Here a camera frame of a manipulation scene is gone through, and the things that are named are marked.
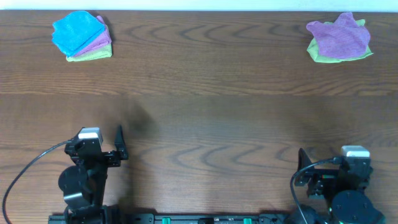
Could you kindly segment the blue microfibre cloth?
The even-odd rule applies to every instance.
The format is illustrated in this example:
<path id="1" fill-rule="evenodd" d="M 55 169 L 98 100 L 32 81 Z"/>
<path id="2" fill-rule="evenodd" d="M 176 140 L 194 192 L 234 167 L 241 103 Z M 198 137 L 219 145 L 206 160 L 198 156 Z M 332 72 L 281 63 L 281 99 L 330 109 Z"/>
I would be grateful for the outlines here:
<path id="1" fill-rule="evenodd" d="M 76 55 L 105 31 L 105 25 L 86 11 L 75 11 L 53 23 L 52 42 L 67 57 Z"/>

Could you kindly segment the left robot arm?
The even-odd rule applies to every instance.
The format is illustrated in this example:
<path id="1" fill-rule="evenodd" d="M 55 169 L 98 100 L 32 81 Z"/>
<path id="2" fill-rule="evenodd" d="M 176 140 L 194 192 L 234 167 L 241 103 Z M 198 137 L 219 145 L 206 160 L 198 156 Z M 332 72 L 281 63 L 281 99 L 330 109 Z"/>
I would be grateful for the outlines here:
<path id="1" fill-rule="evenodd" d="M 113 223 L 110 208 L 103 205 L 108 169 L 119 167 L 129 159 L 123 129 L 118 126 L 114 139 L 115 150 L 103 152 L 100 128 L 81 128 L 70 142 L 65 154 L 73 166 L 65 169 L 58 179 L 67 204 L 64 211 L 66 223 Z"/>

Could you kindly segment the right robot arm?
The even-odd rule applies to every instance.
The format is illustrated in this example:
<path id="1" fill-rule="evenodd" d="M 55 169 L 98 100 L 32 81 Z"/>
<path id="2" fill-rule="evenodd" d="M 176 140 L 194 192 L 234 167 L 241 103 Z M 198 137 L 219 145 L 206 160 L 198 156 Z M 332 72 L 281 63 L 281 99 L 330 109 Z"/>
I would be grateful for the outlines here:
<path id="1" fill-rule="evenodd" d="M 339 223 L 379 224 L 385 223 L 382 212 L 374 208 L 365 195 L 373 168 L 370 152 L 362 146 L 343 146 L 341 155 L 312 162 L 304 149 L 298 151 L 298 168 L 291 177 L 290 189 L 297 206 L 283 222 L 293 224 Z M 298 201 L 295 186 L 308 187 L 307 197 L 325 200 L 328 215 Z"/>

